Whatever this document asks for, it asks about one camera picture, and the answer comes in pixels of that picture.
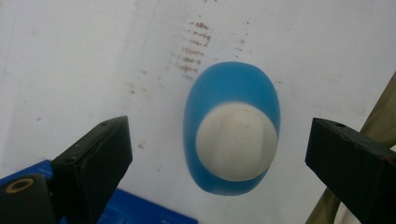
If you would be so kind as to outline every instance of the screw hole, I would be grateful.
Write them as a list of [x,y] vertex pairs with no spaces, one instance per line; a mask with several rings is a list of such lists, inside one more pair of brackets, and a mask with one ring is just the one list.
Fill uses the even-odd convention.
[[335,126],[339,128],[345,128],[346,126],[344,124],[336,123]]
[[12,189],[22,189],[26,187],[29,184],[29,182],[23,180],[21,182],[16,183],[14,186],[12,186]]

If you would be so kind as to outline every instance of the metal hole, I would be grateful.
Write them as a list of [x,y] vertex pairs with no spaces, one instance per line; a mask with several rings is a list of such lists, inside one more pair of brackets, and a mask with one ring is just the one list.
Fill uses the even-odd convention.
[[32,178],[23,178],[12,182],[6,188],[6,193],[18,193],[28,189],[35,181]]

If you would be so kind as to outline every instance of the white circular patch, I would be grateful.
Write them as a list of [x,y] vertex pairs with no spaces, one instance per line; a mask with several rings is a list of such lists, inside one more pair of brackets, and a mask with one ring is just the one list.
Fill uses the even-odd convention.
[[196,135],[202,165],[225,180],[249,180],[269,168],[276,154],[276,130],[254,106],[229,103],[212,110]]

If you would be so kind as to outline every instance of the black clamp jaw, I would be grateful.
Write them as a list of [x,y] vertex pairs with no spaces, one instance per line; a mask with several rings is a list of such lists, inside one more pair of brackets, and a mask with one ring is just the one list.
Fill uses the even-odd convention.
[[314,119],[305,162],[361,223],[396,223],[396,153],[344,124]]
[[127,117],[98,124],[50,163],[0,186],[0,223],[96,223],[132,162]]

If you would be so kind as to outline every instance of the brown stain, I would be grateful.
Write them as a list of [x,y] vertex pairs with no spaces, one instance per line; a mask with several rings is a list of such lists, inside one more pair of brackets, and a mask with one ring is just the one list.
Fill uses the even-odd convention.
[[204,30],[208,30],[209,27],[207,27],[203,22],[197,22],[195,23],[195,26]]
[[196,49],[182,48],[182,50],[191,55],[199,55],[199,56],[205,55],[204,53]]
[[201,33],[198,33],[198,32],[196,32],[196,31],[193,31],[192,33],[193,33],[194,35],[198,35],[198,36],[200,36],[200,37],[206,39],[207,42],[209,42],[209,41],[210,41],[210,38],[212,37],[211,35],[201,34]]
[[194,40],[194,39],[191,39],[190,43],[192,43],[192,44],[194,44],[196,46],[202,46],[203,45],[203,43],[199,42],[198,40]]
[[201,60],[196,60],[188,57],[183,57],[183,62],[185,63],[197,63],[198,65],[201,64]]
[[189,65],[183,64],[183,65],[176,65],[176,67],[180,70],[182,70],[184,73],[188,73],[188,72],[193,72],[193,73],[198,73],[198,69],[191,67]]
[[188,81],[194,81],[194,78],[191,77],[191,76],[189,76],[189,75],[187,75],[187,74],[184,74],[183,77],[184,77],[186,80],[188,80]]

